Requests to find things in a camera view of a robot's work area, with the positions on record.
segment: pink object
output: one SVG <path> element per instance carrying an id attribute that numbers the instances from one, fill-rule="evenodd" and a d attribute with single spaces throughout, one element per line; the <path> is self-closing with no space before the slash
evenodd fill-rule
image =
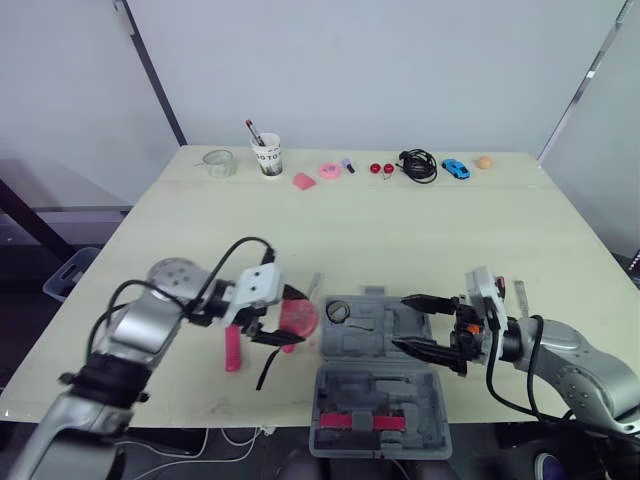
<path id="1" fill-rule="evenodd" d="M 321 413 L 320 428 L 344 428 L 351 430 L 351 415 L 344 413 Z"/>
<path id="2" fill-rule="evenodd" d="M 307 188 L 313 187 L 316 184 L 316 181 L 309 175 L 298 173 L 295 177 L 293 177 L 293 184 L 300 190 L 306 190 Z"/>
<path id="3" fill-rule="evenodd" d="M 324 163 L 318 169 L 318 175 L 329 180 L 336 179 L 340 176 L 342 167 L 338 163 Z"/>
<path id="4" fill-rule="evenodd" d="M 224 369 L 227 372 L 240 370 L 242 353 L 240 352 L 240 327 L 238 325 L 229 325 L 224 329 L 224 345 L 226 348 Z"/>
<path id="5" fill-rule="evenodd" d="M 404 417 L 391 417 L 387 415 L 375 415 L 373 417 L 374 430 L 395 430 L 404 432 L 407 429 L 407 419 Z"/>
<path id="6" fill-rule="evenodd" d="M 283 300 L 278 328 L 308 338 L 318 326 L 318 314 L 309 300 Z M 293 352 L 295 345 L 282 347 L 284 353 Z"/>
<path id="7" fill-rule="evenodd" d="M 321 413 L 320 428 L 341 428 L 351 430 L 353 418 L 348 413 Z M 390 415 L 374 415 L 374 430 L 393 430 L 404 432 L 407 429 L 407 419 Z"/>

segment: blue toy car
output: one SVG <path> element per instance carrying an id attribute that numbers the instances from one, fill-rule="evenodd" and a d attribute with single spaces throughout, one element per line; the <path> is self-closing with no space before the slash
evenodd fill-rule
<path id="1" fill-rule="evenodd" d="M 462 162 L 457 161 L 455 158 L 448 158 L 442 162 L 442 168 L 444 168 L 447 172 L 459 179 L 469 178 L 471 173 L 467 167 L 465 167 Z"/>

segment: white wall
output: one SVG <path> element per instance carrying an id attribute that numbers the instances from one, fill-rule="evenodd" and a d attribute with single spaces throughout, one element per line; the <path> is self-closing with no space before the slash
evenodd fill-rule
<path id="1" fill-rule="evenodd" d="M 640 248 L 638 2 L 543 167 L 609 250 Z"/>
<path id="2" fill-rule="evenodd" d="M 133 204 L 178 145 L 111 1 L 1 7 L 0 178 L 32 207 Z"/>
<path id="3" fill-rule="evenodd" d="M 538 155 L 623 0 L 131 0 L 190 143 Z"/>

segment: black cable bundle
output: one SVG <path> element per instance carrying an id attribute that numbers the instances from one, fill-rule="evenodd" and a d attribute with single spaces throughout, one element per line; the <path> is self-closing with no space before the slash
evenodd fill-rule
<path id="1" fill-rule="evenodd" d="M 399 155 L 402 165 L 396 163 L 402 171 L 416 183 L 426 185 L 438 176 L 436 159 L 429 152 L 420 148 L 406 150 Z"/>

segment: orange ball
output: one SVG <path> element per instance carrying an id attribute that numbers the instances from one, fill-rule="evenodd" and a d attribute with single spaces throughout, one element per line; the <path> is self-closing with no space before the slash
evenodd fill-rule
<path id="1" fill-rule="evenodd" d="M 491 157 L 488 157 L 487 155 L 483 155 L 476 160 L 476 165 L 482 170 L 487 170 L 493 165 L 493 159 Z"/>

